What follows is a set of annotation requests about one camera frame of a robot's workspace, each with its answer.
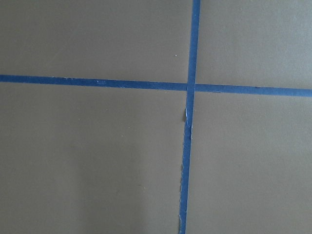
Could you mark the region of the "blue tape line lengthwise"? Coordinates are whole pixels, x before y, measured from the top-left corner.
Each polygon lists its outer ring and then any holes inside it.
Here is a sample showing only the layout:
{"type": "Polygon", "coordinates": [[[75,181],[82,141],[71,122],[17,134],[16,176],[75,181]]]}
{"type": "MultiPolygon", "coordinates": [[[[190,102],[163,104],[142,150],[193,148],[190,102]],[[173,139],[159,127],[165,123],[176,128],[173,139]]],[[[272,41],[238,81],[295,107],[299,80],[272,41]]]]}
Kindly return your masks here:
{"type": "Polygon", "coordinates": [[[191,146],[192,146],[192,128],[194,115],[194,99],[195,99],[195,82],[196,82],[196,66],[198,51],[198,35],[200,24],[200,7],[201,1],[194,0],[192,5],[191,34],[189,47],[189,65],[188,79],[186,87],[186,105],[185,105],[185,126],[183,138],[183,156],[181,169],[180,184],[180,204],[179,204],[179,234],[186,233],[187,226],[187,210],[188,210],[188,193],[189,193],[189,176],[191,162],[191,146]]]}

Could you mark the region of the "blue tape line crosswise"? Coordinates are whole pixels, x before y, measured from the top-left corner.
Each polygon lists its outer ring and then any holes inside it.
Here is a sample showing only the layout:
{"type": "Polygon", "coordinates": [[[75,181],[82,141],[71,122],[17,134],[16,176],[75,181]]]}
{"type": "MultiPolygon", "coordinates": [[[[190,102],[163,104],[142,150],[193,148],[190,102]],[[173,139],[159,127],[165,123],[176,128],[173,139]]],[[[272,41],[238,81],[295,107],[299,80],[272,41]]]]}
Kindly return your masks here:
{"type": "MultiPolygon", "coordinates": [[[[1,75],[1,82],[186,91],[186,83],[1,75]]],[[[195,84],[196,92],[311,97],[311,89],[195,84]]]]}

